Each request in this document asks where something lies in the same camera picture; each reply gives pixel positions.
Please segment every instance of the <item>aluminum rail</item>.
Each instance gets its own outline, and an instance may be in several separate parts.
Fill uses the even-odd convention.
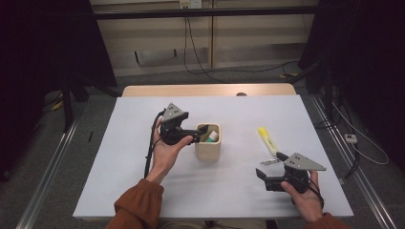
[[[63,157],[65,156],[68,147],[71,143],[71,140],[75,134],[75,129],[77,127],[77,122],[81,118],[84,110],[86,108],[86,103],[80,103],[77,108],[77,118],[74,120],[72,126],[69,128],[68,132],[63,134],[60,139],[57,149],[53,153],[53,158],[48,165],[47,170],[45,171],[44,176],[39,182],[34,194],[32,195],[30,202],[24,213],[19,220],[16,229],[31,229],[35,224],[36,218],[38,217],[39,211],[42,208],[42,205],[47,197],[54,177],[56,176],[57,170],[59,169],[60,163],[62,162]]]
[[[206,17],[206,16],[248,16],[248,15],[289,15],[315,14],[319,11],[343,10],[344,6],[304,6],[276,8],[235,8],[235,9],[188,9],[188,10],[139,10],[139,11],[95,11],[93,13],[44,12],[45,16],[69,17],[71,19],[93,18],[95,20]]]
[[[328,117],[325,114],[325,105],[322,103],[319,97],[313,95],[312,102],[315,105],[318,114],[326,121],[327,125],[330,125]],[[344,137],[339,132],[336,127],[329,127],[328,131],[331,138],[336,144],[337,149],[339,150],[341,156],[344,158],[346,164],[349,168],[352,166],[352,161],[354,161],[354,155],[350,150],[348,144],[345,142]],[[387,206],[382,201],[381,197],[373,188],[370,181],[367,179],[367,176],[364,174],[360,166],[357,168],[356,172],[353,174],[354,179],[363,194],[364,198],[368,202],[370,209],[373,211],[375,218],[383,229],[397,229],[395,222],[389,212]]]

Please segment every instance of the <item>hand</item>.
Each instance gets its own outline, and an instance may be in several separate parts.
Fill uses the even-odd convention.
[[[153,142],[153,165],[146,177],[147,180],[160,184],[169,171],[175,165],[180,150],[193,140],[191,135],[185,136],[175,145],[167,145],[160,139],[159,126],[161,118],[157,121],[154,130]]]
[[[310,180],[312,180],[312,182],[319,187],[318,173],[316,171],[309,171],[309,173]],[[317,190],[318,188],[315,187],[312,182],[310,183],[310,187],[312,187],[314,190]],[[310,189],[308,189],[304,194],[300,194],[291,184],[286,181],[283,181],[281,183],[281,186],[294,199],[295,207],[301,214],[301,217],[304,219],[304,221],[315,222],[323,217],[324,214],[322,212],[321,201],[319,197],[316,196]]]

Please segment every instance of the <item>dark background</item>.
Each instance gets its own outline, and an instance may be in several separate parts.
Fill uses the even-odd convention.
[[[333,84],[360,115],[369,137],[405,170],[405,7],[399,1],[374,0],[346,1],[345,6],[315,15],[299,66],[305,69],[322,59],[322,67],[307,79],[309,91],[324,86],[329,68]]]
[[[12,166],[42,113],[44,95],[88,78],[116,86],[89,1],[0,2],[0,172]]]

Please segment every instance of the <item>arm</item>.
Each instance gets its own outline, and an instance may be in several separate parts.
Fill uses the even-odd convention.
[[[167,145],[160,140],[158,120],[154,130],[155,142],[153,166],[146,177],[126,191],[115,203],[116,215],[107,228],[157,228],[161,208],[163,187],[160,183],[173,168],[180,150],[192,139],[184,137],[176,145]]]
[[[318,173],[316,171],[310,172],[310,186],[317,190]],[[307,190],[304,194],[298,193],[294,187],[286,181],[281,183],[284,190],[291,195],[294,199],[295,207],[301,214],[303,220],[307,223],[305,229],[346,229],[349,228],[343,221],[334,218],[331,214],[324,214],[322,211],[321,202],[311,190]]]

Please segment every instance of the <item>yellow marker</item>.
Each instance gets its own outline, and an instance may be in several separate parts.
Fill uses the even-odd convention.
[[[262,137],[263,142],[265,143],[265,145],[268,147],[268,149],[270,150],[271,154],[273,156],[277,156],[277,146],[276,144],[274,144],[273,140],[271,140],[270,135],[268,134],[266,128],[264,127],[259,127],[259,129],[257,129],[257,131],[259,132],[259,135]]]

